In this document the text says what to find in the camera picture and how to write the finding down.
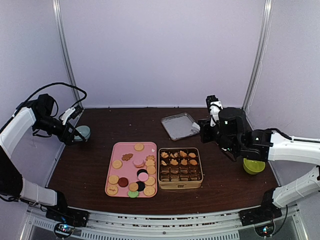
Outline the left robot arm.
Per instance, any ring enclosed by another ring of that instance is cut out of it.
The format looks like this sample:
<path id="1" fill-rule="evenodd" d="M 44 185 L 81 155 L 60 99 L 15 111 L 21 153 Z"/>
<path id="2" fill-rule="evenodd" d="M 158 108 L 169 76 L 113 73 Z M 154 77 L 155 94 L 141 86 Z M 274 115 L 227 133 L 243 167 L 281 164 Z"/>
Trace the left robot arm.
<path id="1" fill-rule="evenodd" d="M 48 94 L 37 99 L 27 98 L 17 108 L 0 130 L 0 198 L 5 202 L 24 202 L 47 208 L 61 222 L 75 220 L 86 211 L 74 211 L 68 207 L 64 194 L 29 181 L 21 174 L 16 164 L 23 162 L 24 156 L 17 156 L 16 148 L 25 133 L 32 130 L 33 136 L 45 131 L 47 137 L 57 136 L 65 145 L 87 142 L 89 135 L 78 131 L 70 119 L 75 119 L 84 109 L 75 102 L 59 118 L 52 113 L 56 100 Z"/>

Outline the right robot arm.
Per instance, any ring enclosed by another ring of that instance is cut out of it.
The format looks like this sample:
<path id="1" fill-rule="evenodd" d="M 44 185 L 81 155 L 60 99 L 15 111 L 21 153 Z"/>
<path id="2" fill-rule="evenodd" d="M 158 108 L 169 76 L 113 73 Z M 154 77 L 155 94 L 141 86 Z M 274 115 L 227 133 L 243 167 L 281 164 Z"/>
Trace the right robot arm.
<path id="1" fill-rule="evenodd" d="M 268 220 L 276 208 L 307 197 L 320 190 L 320 141 L 294 137 L 277 128 L 250 130 L 241 108 L 213 106 L 210 117 L 198 121 L 203 143 L 215 142 L 232 161 L 243 158 L 258 162 L 291 161 L 314 167 L 296 180 L 264 193 L 256 210 L 259 220 Z"/>

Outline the metal serving tongs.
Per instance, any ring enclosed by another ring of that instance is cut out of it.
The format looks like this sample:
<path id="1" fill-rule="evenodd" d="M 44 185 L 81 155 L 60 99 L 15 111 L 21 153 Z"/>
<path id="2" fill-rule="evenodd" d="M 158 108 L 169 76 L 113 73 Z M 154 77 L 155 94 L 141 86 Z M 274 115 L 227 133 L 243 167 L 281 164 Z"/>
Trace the metal serving tongs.
<path id="1" fill-rule="evenodd" d="M 197 132 L 201 130 L 201 127 L 196 122 L 192 123 L 192 128 Z"/>

